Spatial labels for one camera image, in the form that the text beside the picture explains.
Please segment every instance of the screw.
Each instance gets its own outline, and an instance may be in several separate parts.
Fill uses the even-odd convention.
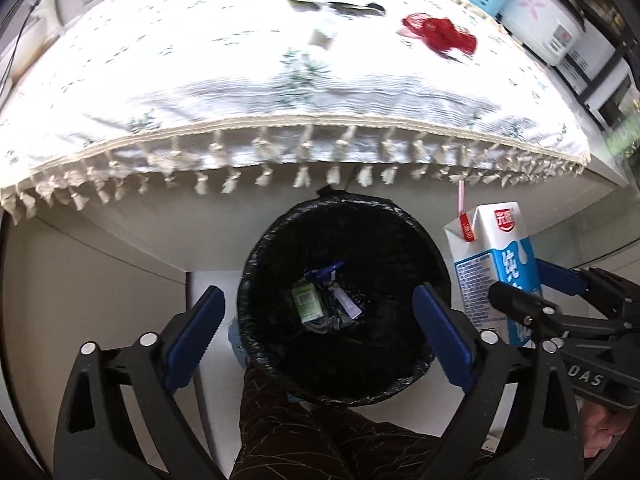
[[[558,347],[553,341],[543,341],[542,349],[549,354],[555,354],[558,351]]]
[[[82,348],[80,349],[80,353],[84,355],[89,355],[95,352],[95,343],[89,341],[88,343],[84,343]]]
[[[489,343],[490,345],[495,345],[498,342],[498,335],[491,330],[485,330],[480,334],[480,339],[485,343]]]
[[[158,341],[158,334],[154,334],[153,332],[149,332],[140,338],[140,344],[142,346],[151,346],[156,344],[156,341]]]

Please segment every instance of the person's leg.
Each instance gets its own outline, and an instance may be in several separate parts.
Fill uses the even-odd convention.
[[[306,410],[257,367],[244,375],[240,432],[242,449],[230,480],[353,480]]]
[[[311,417],[334,442],[356,480],[414,480],[440,441],[346,409],[323,407]],[[476,460],[491,455],[483,451]]]

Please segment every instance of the white appliance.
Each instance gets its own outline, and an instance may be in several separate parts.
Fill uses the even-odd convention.
[[[588,83],[580,77],[572,61],[593,80],[615,53],[615,47],[587,20],[585,33],[562,60],[558,70],[576,93],[582,94]],[[632,107],[640,94],[626,60],[620,59],[607,78],[585,101],[593,116],[604,127],[613,126]]]
[[[547,64],[557,66],[584,31],[575,0],[509,0],[502,24]]]

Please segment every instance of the milk carton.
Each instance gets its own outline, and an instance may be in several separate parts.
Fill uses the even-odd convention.
[[[507,343],[524,345],[530,330],[495,310],[488,299],[489,287],[498,281],[540,294],[538,266],[518,203],[478,206],[444,231],[467,317],[478,330],[493,330]]]

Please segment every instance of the trash can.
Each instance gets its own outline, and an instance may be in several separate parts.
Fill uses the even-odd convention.
[[[299,398],[374,404],[429,369],[433,353],[412,293],[430,282],[450,304],[449,273],[425,229],[393,202],[327,188],[319,194],[278,218],[251,252],[238,290],[242,343]],[[320,287],[334,323],[318,333],[302,323],[292,290],[310,271],[335,264],[335,283],[362,313],[337,317],[337,295]]]

